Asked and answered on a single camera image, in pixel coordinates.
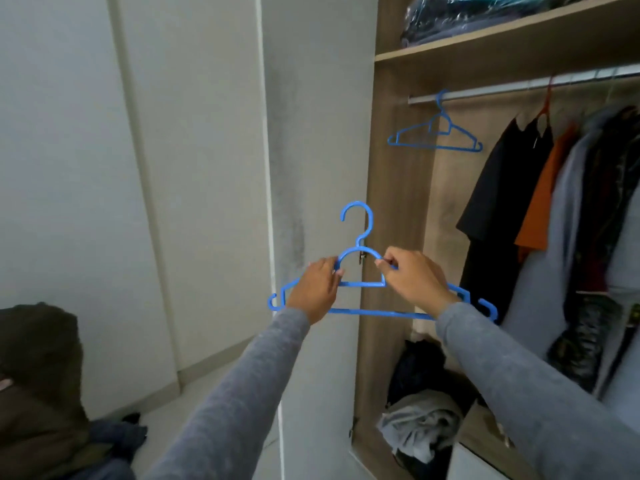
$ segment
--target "wardrobe shelf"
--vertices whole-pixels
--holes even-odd
[[[376,56],[421,90],[468,89],[640,62],[640,0],[583,0]]]

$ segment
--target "hand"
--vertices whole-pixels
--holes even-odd
[[[322,320],[335,301],[344,275],[343,269],[333,272],[337,259],[333,256],[311,263],[287,300],[287,307],[302,310],[311,325]]]
[[[405,300],[437,318],[450,304],[460,301],[449,291],[442,268],[420,251],[390,247],[376,266]]]

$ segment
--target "person's left hand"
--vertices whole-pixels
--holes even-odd
[[[337,259],[332,256],[311,263],[287,300],[287,308],[302,310],[311,325],[322,320],[335,301],[344,275],[343,269],[333,272]]]

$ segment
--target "orange shirt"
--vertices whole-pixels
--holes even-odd
[[[564,160],[577,139],[578,126],[572,123],[556,140],[547,163],[545,163],[540,173],[536,189],[533,192],[533,197],[515,242],[520,248],[518,249],[518,255],[521,262],[524,261],[530,251],[547,249],[551,195]]]

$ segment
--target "blue plastic hanger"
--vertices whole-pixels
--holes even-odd
[[[439,113],[437,113],[434,117],[432,117],[427,123],[421,123],[419,125],[409,126],[409,128],[405,128],[403,130],[398,131],[395,135],[391,135],[388,138],[387,143],[390,144],[391,146],[409,146],[411,148],[431,148],[431,149],[437,148],[437,149],[440,149],[440,150],[455,150],[455,151],[459,151],[459,152],[473,152],[473,153],[481,152],[482,149],[483,149],[482,143],[480,143],[475,136],[473,136],[471,133],[469,133],[469,131],[467,131],[466,129],[464,129],[464,128],[456,125],[456,124],[454,124],[453,121],[451,120],[451,118],[449,117],[449,115],[447,114],[447,112],[442,107],[442,95],[444,93],[446,93],[446,92],[447,92],[447,90],[443,89],[442,91],[440,91],[436,95],[436,104],[438,105],[438,108],[440,109]],[[446,131],[436,131],[436,132],[433,133],[434,135],[447,136],[447,135],[451,134],[451,130],[457,129],[458,131],[460,131],[460,133],[463,133],[463,134],[467,135],[471,139],[471,142],[473,142],[473,146],[471,146],[470,148],[466,148],[464,146],[446,146],[444,144],[401,143],[400,142],[400,135],[402,135],[402,133],[406,133],[407,131],[411,131],[411,130],[416,129],[416,128],[421,128],[423,126],[428,126],[429,127],[429,133],[431,133],[431,126],[432,126],[433,122],[436,120],[436,118],[443,118],[444,120],[446,120],[449,123],[449,128]]]
[[[362,207],[364,210],[367,211],[367,215],[369,217],[368,219],[369,225],[367,226],[366,231],[364,231],[362,234],[357,236],[356,245],[352,248],[348,248],[347,250],[343,251],[342,254],[338,256],[338,260],[335,262],[336,270],[340,269],[340,264],[342,263],[342,260],[351,253],[359,253],[362,251],[364,253],[371,254],[376,259],[382,259],[382,256],[380,256],[380,254],[377,251],[371,248],[368,248],[364,245],[365,238],[371,233],[373,229],[373,211],[366,203],[361,201],[354,201],[347,204],[347,206],[345,206],[345,208],[342,209],[342,212],[340,213],[340,220],[344,222],[344,218],[347,214],[347,210],[352,207]],[[273,299],[276,298],[278,294],[277,293],[272,294],[269,297],[269,309],[274,312],[277,312],[283,309],[286,304],[285,292],[293,288],[295,285],[297,285],[299,281],[300,279],[298,278],[297,280],[294,280],[284,285],[280,289],[280,302],[281,302],[280,306],[276,306],[273,304]],[[354,287],[354,288],[384,288],[387,286],[387,281],[385,280],[384,275],[381,275],[381,279],[379,282],[342,281],[340,282],[340,286],[347,286],[347,287]],[[459,288],[452,284],[449,284],[449,289],[457,293],[457,295],[460,298],[462,298],[462,300],[465,303],[471,303],[471,293],[469,293],[469,291]],[[478,303],[484,306],[487,310],[489,310],[488,318],[491,321],[495,322],[495,320],[498,318],[498,309],[484,299],[478,300]],[[401,313],[401,312],[388,312],[386,310],[357,310],[357,309],[351,309],[351,308],[331,308],[331,310],[329,310],[329,313],[338,313],[338,314],[344,314],[344,315],[373,315],[377,317],[402,317],[402,318],[418,318],[423,320],[433,320],[432,316],[426,313]]]

